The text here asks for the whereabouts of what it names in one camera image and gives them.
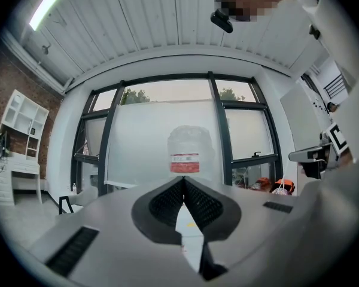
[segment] bookshelf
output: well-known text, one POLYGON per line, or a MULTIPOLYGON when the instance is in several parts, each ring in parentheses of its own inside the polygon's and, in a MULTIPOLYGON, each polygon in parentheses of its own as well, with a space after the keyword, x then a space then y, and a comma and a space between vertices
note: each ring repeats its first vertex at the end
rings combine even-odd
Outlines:
POLYGON ((28 136, 26 160, 37 162, 40 140, 49 111, 14 90, 2 116, 1 123, 28 136))

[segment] ceiling beam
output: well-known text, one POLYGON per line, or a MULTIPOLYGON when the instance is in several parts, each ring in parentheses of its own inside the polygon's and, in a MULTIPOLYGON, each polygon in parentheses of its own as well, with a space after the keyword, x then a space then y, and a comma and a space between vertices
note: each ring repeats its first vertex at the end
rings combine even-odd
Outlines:
POLYGON ((271 60, 258 56, 254 53, 243 52, 236 49, 217 47, 214 45, 180 45, 180 46, 167 46, 158 47, 148 50, 137 51, 130 53, 127 56, 121 56, 117 59, 111 60, 107 63, 97 66, 85 74, 80 75, 72 84, 68 87, 67 91, 80 85, 82 82, 89 80, 105 71, 135 63, 141 60, 155 59, 159 57, 180 56, 180 55, 205 55, 205 56, 217 56, 227 57, 230 59, 238 59, 245 62, 251 62, 254 64, 262 65, 270 69, 276 70, 282 74, 286 74, 289 77, 293 76, 293 73, 286 67, 281 66, 271 60))

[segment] red label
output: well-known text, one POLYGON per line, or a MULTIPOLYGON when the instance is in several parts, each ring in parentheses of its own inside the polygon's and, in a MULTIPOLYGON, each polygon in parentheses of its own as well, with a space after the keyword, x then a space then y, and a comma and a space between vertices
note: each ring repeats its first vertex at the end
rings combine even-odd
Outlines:
POLYGON ((197 173, 199 172, 199 163, 172 163, 170 171, 175 173, 197 173))
POLYGON ((199 154, 174 154, 170 171, 174 173, 197 173, 199 172, 199 154))

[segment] chair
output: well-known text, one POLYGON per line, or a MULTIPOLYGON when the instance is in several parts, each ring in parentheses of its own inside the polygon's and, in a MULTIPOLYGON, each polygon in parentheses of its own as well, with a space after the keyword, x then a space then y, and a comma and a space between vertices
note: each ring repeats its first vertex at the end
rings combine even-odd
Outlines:
POLYGON ((89 186, 89 188, 83 190, 79 194, 75 194, 74 196, 62 196, 59 199, 59 216, 56 217, 56 220, 60 220, 61 217, 68 217, 73 212, 72 205, 86 206, 90 202, 96 200, 98 198, 98 189, 94 186, 89 186), (71 213, 62 213, 62 203, 66 200, 68 204, 69 210, 71 213))

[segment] white ceiling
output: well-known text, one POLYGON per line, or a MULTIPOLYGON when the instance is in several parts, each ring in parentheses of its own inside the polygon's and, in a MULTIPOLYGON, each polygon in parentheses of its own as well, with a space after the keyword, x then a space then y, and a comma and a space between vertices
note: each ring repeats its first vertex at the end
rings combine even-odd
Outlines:
POLYGON ((321 54, 308 34, 310 21, 300 6, 286 2, 254 23, 234 23, 232 34, 213 25, 214 0, 59 0, 38 30, 28 22, 39 0, 23 1, 7 28, 61 85, 84 80, 144 52, 184 48, 216 49, 286 74, 300 72, 321 54), (49 54, 41 51, 49 45, 49 54))

